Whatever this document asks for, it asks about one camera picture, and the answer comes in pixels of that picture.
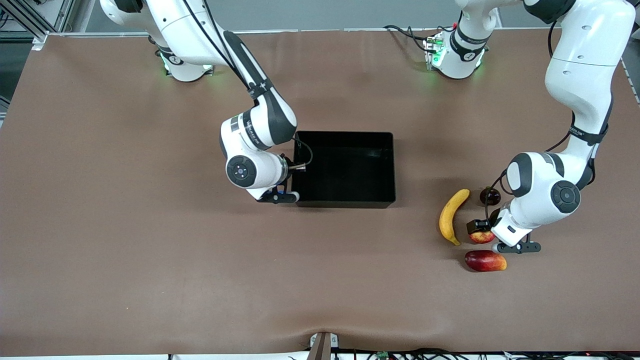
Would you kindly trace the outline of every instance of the black cable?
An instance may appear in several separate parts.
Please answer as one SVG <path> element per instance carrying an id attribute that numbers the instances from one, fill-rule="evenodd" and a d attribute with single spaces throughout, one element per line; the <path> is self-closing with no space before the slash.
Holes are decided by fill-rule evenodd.
<path id="1" fill-rule="evenodd" d="M 307 145 L 307 143 L 305 143 L 304 141 L 298 139 L 298 138 L 293 138 L 293 140 L 295 140 L 297 143 L 304 145 L 307 150 L 309 150 L 309 160 L 305 162 L 306 165 L 311 164 L 311 161 L 314 159 L 314 152 L 313 150 L 311 150 L 311 147 L 309 147 L 309 145 Z"/>
<path id="2" fill-rule="evenodd" d="M 5 12 L 3 9 L 0 9 L 0 22 L 2 22 L 2 24 L 0 25 L 0 29 L 2 29 L 8 21 L 9 21 L 9 13 Z"/>
<path id="3" fill-rule="evenodd" d="M 407 33 L 405 30 L 403 30 L 403 29 L 401 29 L 401 28 L 399 28 L 399 27 L 397 27 L 395 25 L 387 25 L 387 26 L 384 26 L 383 28 L 385 28 L 385 29 L 395 29 L 395 30 L 398 30 L 402 35 L 404 35 L 406 37 L 412 37 L 411 34 Z M 413 38 L 416 38 L 418 40 L 427 40 L 426 37 L 413 37 Z"/>
<path id="4" fill-rule="evenodd" d="M 489 192 L 491 190 L 493 190 L 493 188 L 495 188 L 496 185 L 498 185 L 498 182 L 500 182 L 500 180 L 507 174 L 507 170 L 505 169 L 504 171 L 502 171 L 502 173 L 500 174 L 500 176 L 493 182 L 493 185 L 491 185 L 491 187 L 489 188 Z M 485 201 L 484 202 L 484 217 L 486 219 L 487 222 L 489 222 L 489 202 Z"/>
<path id="5" fill-rule="evenodd" d="M 446 31 L 446 32 L 448 32 L 448 33 L 452 33 L 452 32 L 454 32 L 454 31 L 456 31 L 456 28 L 449 28 L 449 29 L 447 29 L 447 28 L 445 28 L 445 27 L 443 27 L 443 26 L 438 26 L 438 27 L 436 28 L 436 30 L 442 30 L 442 31 Z"/>
<path id="6" fill-rule="evenodd" d="M 423 47 L 422 45 L 420 45 L 420 43 L 418 43 L 417 38 L 415 37 L 415 35 L 413 34 L 413 29 L 411 28 L 411 26 L 409 26 L 407 28 L 407 30 L 409 30 L 409 32 L 411 33 L 411 37 L 413 38 L 413 42 L 415 42 L 415 45 L 422 51 L 424 51 L 425 53 L 430 53 L 430 54 L 435 54 L 436 51 L 435 50 L 429 50 L 426 49 L 425 47 Z"/>
<path id="7" fill-rule="evenodd" d="M 557 144 L 551 146 L 550 148 L 548 148 L 547 150 L 545 150 L 545 152 L 549 152 L 551 150 L 554 150 L 556 147 L 559 147 L 560 145 L 562 145 L 562 143 L 569 138 L 570 133 L 567 132 L 567 134 L 562 138 L 562 140 L 558 141 Z"/>
<path id="8" fill-rule="evenodd" d="M 196 24 L 198 25 L 198 27 L 200 28 L 200 30 L 202 31 L 202 33 L 204 34 L 204 36 L 207 38 L 207 40 L 211 43 L 211 45 L 213 45 L 213 47 L 216 49 L 216 51 L 218 52 L 218 54 L 225 60 L 225 62 L 227 63 L 227 66 L 229 66 L 229 68 L 231 69 L 231 71 L 234 72 L 234 74 L 240 79 L 240 81 L 242 82 L 242 84 L 244 84 L 244 87 L 246 87 L 247 90 L 249 90 L 249 85 L 244 81 L 242 75 L 240 75 L 240 73 L 238 72 L 238 70 L 235 68 L 235 66 L 233 66 L 231 64 L 231 62 L 229 61 L 229 59 L 227 59 L 227 57 L 222 53 L 222 51 L 220 50 L 220 48 L 216 45 L 216 43 L 213 41 L 213 39 L 209 36 L 209 34 L 207 33 L 207 31 L 204 29 L 204 27 L 202 26 L 202 24 L 200 23 L 200 21 L 198 20 L 198 18 L 196 17 L 196 15 L 193 13 L 193 10 L 191 9 L 191 6 L 189 5 L 187 0 L 182 0 L 182 2 L 184 3 L 184 5 L 186 6 L 187 10 L 189 11 L 189 14 L 191 14 L 191 18 L 196 22 Z"/>
<path id="9" fill-rule="evenodd" d="M 420 50 L 424 51 L 425 53 L 430 53 L 430 54 L 435 54 L 435 53 L 436 53 L 436 51 L 426 49 L 424 46 L 422 46 L 422 45 L 420 45 L 420 43 L 418 43 L 418 40 L 420 40 L 420 41 L 425 41 L 425 40 L 427 40 L 427 37 L 418 37 L 418 36 L 416 36 L 416 35 L 413 33 L 413 29 L 411 28 L 411 26 L 409 26 L 409 27 L 407 28 L 407 31 L 408 31 L 408 32 L 406 32 L 405 30 L 402 30 L 401 28 L 399 28 L 399 27 L 397 27 L 397 26 L 395 26 L 395 25 L 387 25 L 387 26 L 385 26 L 384 28 L 385 28 L 385 29 L 395 29 L 395 30 L 398 30 L 402 35 L 404 35 L 404 36 L 406 36 L 406 37 L 410 37 L 410 38 L 412 38 L 412 39 L 413 39 L 413 42 L 415 42 L 415 45 L 416 45 Z"/>
<path id="10" fill-rule="evenodd" d="M 507 189 L 504 187 L 504 184 L 502 183 L 502 177 L 500 177 L 500 187 L 502 188 L 502 191 L 507 194 L 507 195 L 513 195 L 512 192 L 507 191 Z"/>
<path id="11" fill-rule="evenodd" d="M 211 21 L 211 26 L 213 26 L 214 30 L 216 30 L 218 39 L 220 39 L 222 46 L 225 48 L 225 51 L 227 52 L 227 56 L 229 57 L 229 60 L 231 61 L 232 64 L 234 64 L 234 68 L 237 70 L 236 62 L 234 61 L 233 56 L 231 56 L 231 53 L 227 48 L 227 43 L 222 39 L 222 35 L 220 35 L 220 29 L 218 29 L 218 25 L 216 25 L 216 21 L 213 19 L 213 15 L 211 15 L 211 9 L 209 8 L 209 3 L 207 3 L 206 0 L 204 1 L 204 6 L 205 6 L 205 9 L 207 10 L 207 15 L 209 16 L 209 20 Z"/>
<path id="12" fill-rule="evenodd" d="M 591 180 L 587 183 L 587 185 L 591 185 L 594 181 L 596 181 L 596 159 L 591 159 L 589 161 L 589 168 L 591 169 Z"/>
<path id="13" fill-rule="evenodd" d="M 554 50 L 551 48 L 551 36 L 554 33 L 554 27 L 556 26 L 557 21 L 554 21 L 553 24 L 551 24 L 551 27 L 549 28 L 549 36 L 547 37 L 547 47 L 549 48 L 549 57 L 553 58 L 554 57 Z"/>

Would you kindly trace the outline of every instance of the red apple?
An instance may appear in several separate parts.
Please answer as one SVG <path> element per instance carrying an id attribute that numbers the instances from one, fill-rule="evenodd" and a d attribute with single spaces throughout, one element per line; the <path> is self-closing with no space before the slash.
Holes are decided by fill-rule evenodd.
<path id="1" fill-rule="evenodd" d="M 469 234 L 469 238 L 476 244 L 486 244 L 493 241 L 495 235 L 491 231 L 476 231 Z"/>
<path id="2" fill-rule="evenodd" d="M 465 255 L 467 265 L 478 272 L 502 271 L 507 268 L 507 259 L 491 250 L 473 250 Z"/>

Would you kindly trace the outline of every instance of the black box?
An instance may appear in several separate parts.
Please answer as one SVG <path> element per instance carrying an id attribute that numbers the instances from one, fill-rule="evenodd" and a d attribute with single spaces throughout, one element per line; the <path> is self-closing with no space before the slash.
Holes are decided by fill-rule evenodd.
<path id="1" fill-rule="evenodd" d="M 386 208 L 396 201 L 392 133 L 298 131 L 296 137 L 313 150 L 306 172 L 292 175 L 298 206 L 315 208 Z M 296 142 L 295 163 L 309 160 Z"/>

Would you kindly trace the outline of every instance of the banana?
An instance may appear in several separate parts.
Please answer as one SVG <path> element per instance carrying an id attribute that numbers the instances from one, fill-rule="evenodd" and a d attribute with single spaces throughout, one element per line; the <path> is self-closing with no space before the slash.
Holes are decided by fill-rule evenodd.
<path id="1" fill-rule="evenodd" d="M 471 192 L 468 189 L 459 190 L 455 195 L 447 201 L 447 204 L 442 209 L 440 213 L 440 221 L 438 225 L 440 226 L 440 233 L 444 236 L 445 239 L 451 241 L 453 245 L 460 245 L 460 241 L 456 239 L 456 234 L 453 232 L 453 216 L 456 214 L 456 211 L 469 198 L 469 194 Z"/>

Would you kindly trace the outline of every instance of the brown table surface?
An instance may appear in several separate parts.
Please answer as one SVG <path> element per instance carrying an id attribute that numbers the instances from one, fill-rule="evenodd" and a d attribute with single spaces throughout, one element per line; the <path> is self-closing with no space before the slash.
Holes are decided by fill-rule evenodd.
<path id="1" fill-rule="evenodd" d="M 231 71 L 179 83 L 145 38 L 49 37 L 0 131 L 2 355 L 282 352 L 317 331 L 343 348 L 640 348 L 640 111 L 621 68 L 580 209 L 535 230 L 541 253 L 475 274 L 464 253 L 489 246 L 453 247 L 437 219 L 568 129 L 546 31 L 497 31 L 463 81 L 384 32 L 243 38 L 299 129 L 394 134 L 396 203 L 258 204 L 218 148 L 252 105 Z M 482 213 L 465 205 L 462 238 Z"/>

